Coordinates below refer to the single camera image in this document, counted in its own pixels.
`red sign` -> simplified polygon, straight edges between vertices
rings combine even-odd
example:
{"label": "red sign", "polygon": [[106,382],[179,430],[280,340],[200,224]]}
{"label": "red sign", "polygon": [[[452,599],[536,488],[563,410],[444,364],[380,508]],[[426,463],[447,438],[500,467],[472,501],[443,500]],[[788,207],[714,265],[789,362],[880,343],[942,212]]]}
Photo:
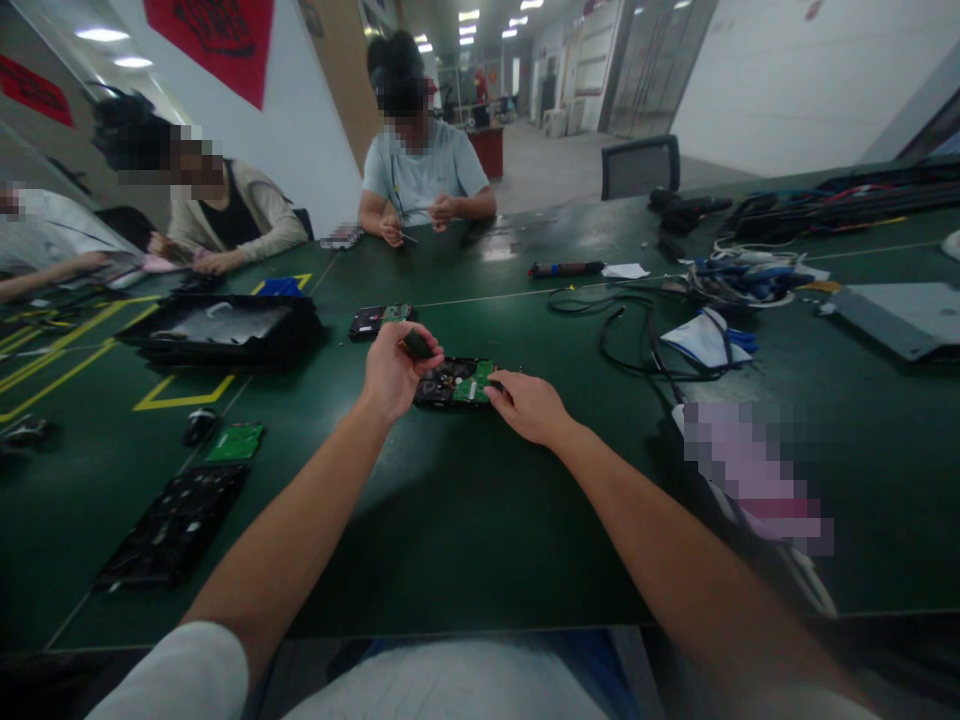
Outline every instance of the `red sign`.
{"label": "red sign", "polygon": [[150,27],[263,109],[273,0],[144,0],[144,6]]}
{"label": "red sign", "polygon": [[11,100],[73,127],[70,105],[63,90],[3,55],[0,55],[0,88]]}

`light blue t-shirt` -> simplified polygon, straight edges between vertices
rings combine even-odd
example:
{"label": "light blue t-shirt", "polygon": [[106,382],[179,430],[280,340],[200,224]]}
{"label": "light blue t-shirt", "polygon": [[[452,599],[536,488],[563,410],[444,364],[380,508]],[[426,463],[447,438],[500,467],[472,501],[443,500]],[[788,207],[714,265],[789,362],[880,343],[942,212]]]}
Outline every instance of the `light blue t-shirt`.
{"label": "light blue t-shirt", "polygon": [[430,141],[420,155],[385,128],[370,143],[363,167],[363,189],[387,198],[407,226],[429,224],[427,209],[440,193],[473,197],[489,184],[466,133],[438,120],[430,120]]}

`workbench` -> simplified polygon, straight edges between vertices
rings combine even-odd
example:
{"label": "workbench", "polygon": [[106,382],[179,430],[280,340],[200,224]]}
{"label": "workbench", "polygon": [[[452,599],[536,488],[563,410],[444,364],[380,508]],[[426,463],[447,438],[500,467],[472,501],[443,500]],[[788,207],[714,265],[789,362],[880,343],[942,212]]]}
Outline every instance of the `workbench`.
{"label": "workbench", "polygon": [[[808,187],[834,173],[724,188]],[[717,220],[684,243],[709,251]],[[0,649],[52,652],[146,646],[174,627],[230,545],[333,431],[359,393],[368,345],[347,338],[361,307],[412,303],[448,355],[490,357],[547,378],[571,414],[670,492],[682,446],[664,435],[660,394],[597,351],[609,313],[566,317],[531,280],[534,261],[640,262],[657,284],[685,268],[656,247],[642,198],[454,223],[397,251],[364,238],[348,251],[312,243],[244,268],[224,292],[301,276],[326,326],[322,346],[285,376],[144,367],[111,336],[149,312],[178,277],[151,278],[108,301],[77,331],[7,338],[0,353],[50,347],[0,366],[0,421],[30,412],[58,426],[48,446],[0,467]],[[934,211],[869,232],[801,240],[808,263],[841,283],[960,281],[938,244],[960,211]],[[641,247],[646,241],[648,246]],[[600,279],[577,279],[576,285]],[[834,518],[835,554],[815,558],[841,617],[960,608],[960,484],[955,371],[906,368],[816,306],[757,316],[749,367],[686,387],[695,402],[779,403],[812,418],[797,474]],[[657,303],[660,332],[693,311]],[[628,309],[611,343],[639,359],[642,313]],[[680,363],[667,351],[667,362]],[[90,581],[181,468],[205,450],[181,444],[187,414],[267,427],[253,471],[183,586],[89,593]],[[817,418],[829,422],[816,424]],[[393,429],[329,567],[291,636],[369,636],[647,623],[651,617],[576,482],[491,409],[412,408]]]}

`chair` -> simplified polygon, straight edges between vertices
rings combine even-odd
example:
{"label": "chair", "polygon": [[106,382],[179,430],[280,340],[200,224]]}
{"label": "chair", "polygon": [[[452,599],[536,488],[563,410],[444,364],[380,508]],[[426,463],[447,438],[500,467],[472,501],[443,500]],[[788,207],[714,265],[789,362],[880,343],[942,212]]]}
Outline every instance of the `chair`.
{"label": "chair", "polygon": [[649,195],[652,190],[680,188],[680,143],[676,135],[634,140],[603,148],[601,200]]}
{"label": "chair", "polygon": [[117,235],[129,240],[134,247],[144,252],[147,251],[147,246],[150,244],[150,233],[156,228],[147,219],[147,216],[135,207],[121,205],[106,210],[97,210],[94,215],[103,220],[104,224]]}
{"label": "chair", "polygon": [[297,220],[303,225],[303,229],[307,231],[307,242],[313,242],[315,238],[313,237],[313,223],[310,222],[310,213],[307,212],[306,208],[291,209],[293,214],[297,216]]}

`black cable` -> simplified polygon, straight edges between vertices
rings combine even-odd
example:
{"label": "black cable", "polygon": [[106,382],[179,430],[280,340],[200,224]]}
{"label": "black cable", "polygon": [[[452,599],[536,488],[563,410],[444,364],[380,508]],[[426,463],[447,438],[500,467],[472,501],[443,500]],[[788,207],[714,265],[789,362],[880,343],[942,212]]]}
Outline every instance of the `black cable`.
{"label": "black cable", "polygon": [[[626,370],[629,372],[639,373],[647,377],[663,377],[670,383],[670,388],[673,391],[673,396],[678,404],[687,402],[686,396],[680,390],[678,383],[681,382],[713,382],[719,380],[723,377],[729,370],[734,370],[739,368],[733,359],[733,348],[730,343],[730,338],[727,336],[726,331],[717,322],[717,320],[711,316],[709,313],[705,313],[706,316],[710,319],[716,328],[717,332],[720,333],[723,338],[724,350],[726,353],[727,363],[717,368],[711,368],[709,373],[688,373],[683,371],[670,370],[666,363],[663,361],[663,357],[660,355],[659,344],[657,341],[658,335],[653,321],[653,310],[654,303],[653,301],[646,296],[646,294],[660,294],[674,299],[685,300],[684,296],[678,295],[675,292],[669,290],[663,290],[661,288],[647,288],[647,287],[631,287],[621,285],[617,288],[612,294],[607,295],[606,297],[599,298],[596,300],[585,300],[578,297],[564,297],[561,300],[556,300],[556,296],[562,293],[572,292],[570,288],[559,288],[554,290],[547,296],[547,307],[554,311],[563,313],[566,315],[577,315],[581,313],[600,313],[608,309],[611,305],[617,302],[635,302],[642,306],[646,310],[646,334],[648,341],[650,343],[651,353],[653,354],[654,362],[656,362],[657,367],[652,368],[647,365],[634,365],[633,363],[626,362],[621,360],[618,357],[615,357],[607,349],[607,336],[609,334],[610,328],[613,323],[619,319],[626,312],[626,306],[622,305],[618,310],[616,310],[610,317],[608,317],[603,325],[600,328],[600,339],[598,344],[598,349],[600,355],[610,364],[614,365],[621,370]],[[565,304],[574,304],[574,307],[564,307],[563,305],[558,304],[563,302]]]}
{"label": "black cable", "polygon": [[393,183],[393,194],[397,196],[397,205],[400,206],[400,220],[403,220],[403,216],[406,215],[406,213],[403,211],[403,200],[400,199],[400,186],[397,185],[397,172],[393,164],[394,160],[395,160],[395,157],[391,155],[390,156],[390,180]]}

